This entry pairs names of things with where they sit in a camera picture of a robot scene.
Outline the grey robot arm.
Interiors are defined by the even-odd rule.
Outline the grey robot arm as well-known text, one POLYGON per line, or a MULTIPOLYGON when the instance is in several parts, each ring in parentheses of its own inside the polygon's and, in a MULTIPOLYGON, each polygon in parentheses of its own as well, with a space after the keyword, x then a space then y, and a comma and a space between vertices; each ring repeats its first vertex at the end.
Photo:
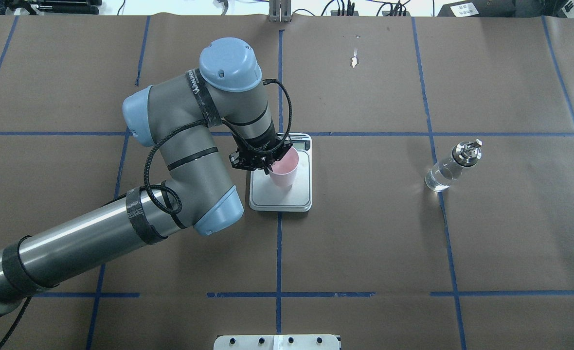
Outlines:
POLYGON ((198 68, 148 86, 122 105, 126 125, 150 151, 143 185, 114 201, 0 250, 0 317, 23 300, 185 228, 211 235, 236 223, 243 205, 211 128, 236 142, 232 168, 265 173, 292 147, 278 133, 254 49, 218 38, 198 68))

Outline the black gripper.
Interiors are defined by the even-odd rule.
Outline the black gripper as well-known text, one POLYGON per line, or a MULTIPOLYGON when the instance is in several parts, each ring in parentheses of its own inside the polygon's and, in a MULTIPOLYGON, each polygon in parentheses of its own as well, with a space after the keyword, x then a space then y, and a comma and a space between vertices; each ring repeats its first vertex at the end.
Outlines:
POLYGON ((252 146, 246 145, 245 140, 234 137, 237 149, 229 155, 232 168, 243 169, 245 171, 262 170, 269 172, 274 164, 281 161, 289 149, 293 146, 291 137, 275 137, 276 146, 264 146, 262 152, 256 152, 252 146))

